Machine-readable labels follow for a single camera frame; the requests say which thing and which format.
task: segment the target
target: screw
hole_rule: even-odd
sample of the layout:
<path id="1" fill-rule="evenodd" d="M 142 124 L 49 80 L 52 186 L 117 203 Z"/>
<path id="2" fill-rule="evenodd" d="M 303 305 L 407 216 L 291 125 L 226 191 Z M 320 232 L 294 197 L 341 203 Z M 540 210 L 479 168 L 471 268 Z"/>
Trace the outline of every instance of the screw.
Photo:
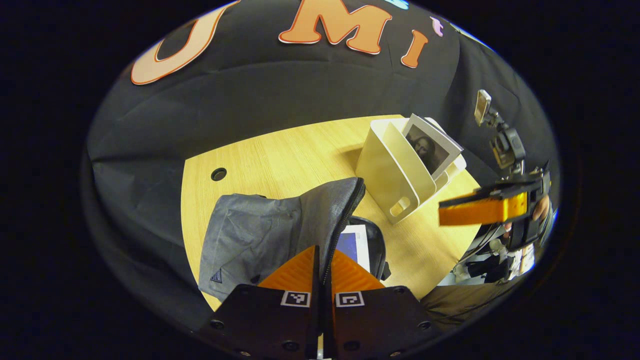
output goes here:
<path id="1" fill-rule="evenodd" d="M 347 341 L 343 347 L 346 351 L 356 351 L 360 348 L 360 343 L 357 341 Z"/>
<path id="2" fill-rule="evenodd" d="M 421 322 L 420 324 L 418 324 L 418 327 L 421 328 L 422 330 L 426 330 L 426 329 L 431 327 L 431 323 L 430 322 Z"/>
<path id="3" fill-rule="evenodd" d="M 293 341 L 287 341 L 284 344 L 282 344 L 282 347 L 284 347 L 286 351 L 298 351 L 298 349 L 300 348 L 300 345 L 298 345 L 298 343 L 295 343 Z"/>
<path id="4" fill-rule="evenodd" d="M 218 320 L 211 320 L 211 327 L 217 330 L 222 330 L 225 328 L 225 323 Z"/>

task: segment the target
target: letter m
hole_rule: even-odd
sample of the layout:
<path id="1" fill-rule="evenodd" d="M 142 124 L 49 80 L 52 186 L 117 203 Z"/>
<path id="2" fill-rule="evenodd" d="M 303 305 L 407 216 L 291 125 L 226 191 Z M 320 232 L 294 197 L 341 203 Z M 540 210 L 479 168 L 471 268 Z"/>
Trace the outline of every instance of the letter m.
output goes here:
<path id="1" fill-rule="evenodd" d="M 369 54 L 380 53 L 380 36 L 391 15 L 371 5 L 365 5 L 349 13 L 341 0 L 302 0 L 291 29 L 278 36 L 288 44 L 314 44 L 320 39 L 316 31 L 318 20 L 322 21 L 327 40 L 338 44 L 355 28 L 355 35 L 347 40 L 353 50 Z"/>

